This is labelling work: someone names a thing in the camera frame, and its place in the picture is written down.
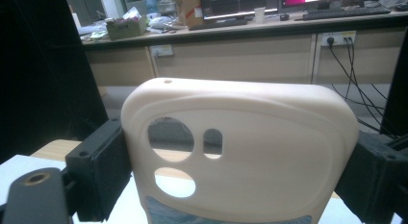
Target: oval hole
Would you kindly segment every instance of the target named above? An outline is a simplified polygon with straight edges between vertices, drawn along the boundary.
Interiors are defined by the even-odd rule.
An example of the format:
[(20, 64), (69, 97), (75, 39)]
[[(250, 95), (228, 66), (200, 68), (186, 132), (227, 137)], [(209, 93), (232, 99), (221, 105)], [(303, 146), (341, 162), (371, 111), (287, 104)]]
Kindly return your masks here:
[(167, 161), (182, 161), (192, 152), (194, 140), (191, 131), (177, 119), (158, 118), (150, 123), (147, 133), (150, 146)]
[(209, 159), (219, 159), (222, 155), (222, 133), (216, 129), (204, 133), (204, 155)]
[(175, 168), (159, 168), (154, 172), (156, 185), (166, 194), (185, 198), (195, 192), (194, 179), (184, 171)]

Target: power outlet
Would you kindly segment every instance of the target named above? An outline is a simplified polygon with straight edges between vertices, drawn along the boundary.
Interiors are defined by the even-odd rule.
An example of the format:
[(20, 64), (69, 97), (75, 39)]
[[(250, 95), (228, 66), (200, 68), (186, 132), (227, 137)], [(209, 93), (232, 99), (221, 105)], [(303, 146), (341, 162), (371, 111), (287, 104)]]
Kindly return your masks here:
[(150, 46), (150, 52), (156, 57), (173, 56), (173, 48), (170, 44)]
[(321, 46), (329, 46), (329, 43), (327, 43), (327, 39), (330, 37), (334, 39), (333, 45), (347, 45), (345, 38), (347, 39), (348, 44), (351, 44), (351, 41), (349, 40), (350, 38), (353, 44), (356, 42), (356, 32), (355, 31), (324, 33), (323, 38), (321, 39)]

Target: small hole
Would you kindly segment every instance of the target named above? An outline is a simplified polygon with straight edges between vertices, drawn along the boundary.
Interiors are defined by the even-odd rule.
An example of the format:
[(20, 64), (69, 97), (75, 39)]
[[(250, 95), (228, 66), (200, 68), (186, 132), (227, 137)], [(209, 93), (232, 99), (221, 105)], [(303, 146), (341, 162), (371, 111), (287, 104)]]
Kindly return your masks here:
[(154, 172), (156, 185), (166, 194), (185, 198), (195, 192), (194, 179), (184, 171), (175, 168), (159, 168)]
[(216, 129), (204, 133), (204, 155), (209, 159), (219, 159), (222, 154), (222, 133)]
[(82, 151), (81, 153), (79, 153), (80, 157), (86, 157), (89, 153), (87, 151)]
[(40, 183), (44, 182), (44, 181), (47, 180), (49, 177), (50, 177), (50, 174), (48, 174), (48, 173), (38, 173), (38, 174), (35, 174), (35, 175), (29, 177), (29, 178), (25, 181), (24, 185), (25, 185), (25, 186), (37, 185), (37, 184), (40, 184)]

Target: black panel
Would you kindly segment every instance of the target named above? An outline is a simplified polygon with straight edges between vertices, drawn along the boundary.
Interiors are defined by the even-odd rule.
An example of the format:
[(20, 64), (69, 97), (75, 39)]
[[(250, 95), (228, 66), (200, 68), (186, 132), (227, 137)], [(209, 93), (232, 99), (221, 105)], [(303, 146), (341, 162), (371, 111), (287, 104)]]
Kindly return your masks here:
[(335, 189), (364, 223), (390, 223), (394, 212), (407, 213), (399, 209), (407, 204), (395, 200), (402, 196), (398, 188), (407, 180), (407, 155), (379, 139), (379, 135), (360, 132)]
[(66, 1), (0, 0), (0, 13), (0, 162), (90, 135), (108, 118)]
[(132, 167), (119, 120), (109, 120), (65, 157), (77, 183), (73, 204), (81, 221), (108, 219), (129, 183)]
[(408, 134), (408, 35), (401, 46), (381, 124), (382, 134)]

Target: white surface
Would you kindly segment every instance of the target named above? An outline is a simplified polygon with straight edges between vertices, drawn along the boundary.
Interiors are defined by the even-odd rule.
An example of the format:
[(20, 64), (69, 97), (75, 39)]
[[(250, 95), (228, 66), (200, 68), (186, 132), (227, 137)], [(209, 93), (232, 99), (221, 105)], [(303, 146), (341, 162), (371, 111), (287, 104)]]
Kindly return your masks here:
[[(12, 159), (0, 165), (0, 204), (7, 201), (7, 194), (10, 184), (33, 170), (44, 167), (57, 167), (63, 169), (64, 162), (50, 161), (25, 156), (14, 156)], [(158, 183), (166, 183), (166, 177), (163, 177)], [(123, 190), (115, 208), (106, 224), (147, 224), (146, 215), (141, 208), (138, 197), (138, 191), (135, 186), (135, 181), (130, 180), (128, 186)], [(74, 223), (79, 222), (78, 217), (73, 217)], [(400, 218), (395, 218), (393, 224), (399, 224)], [(360, 224), (359, 219), (344, 205), (341, 199), (330, 199), (323, 215), (321, 216), (319, 224)]]
[[(161, 117), (191, 131), (194, 147), (184, 161), (165, 161), (152, 150), (147, 129)], [(129, 96), (121, 119), (140, 198), (229, 222), (318, 220), (358, 136), (343, 98), (310, 85), (157, 78)], [(209, 129), (222, 133), (217, 160), (203, 154)], [(153, 187), (160, 167), (190, 175), (194, 194), (175, 199)]]

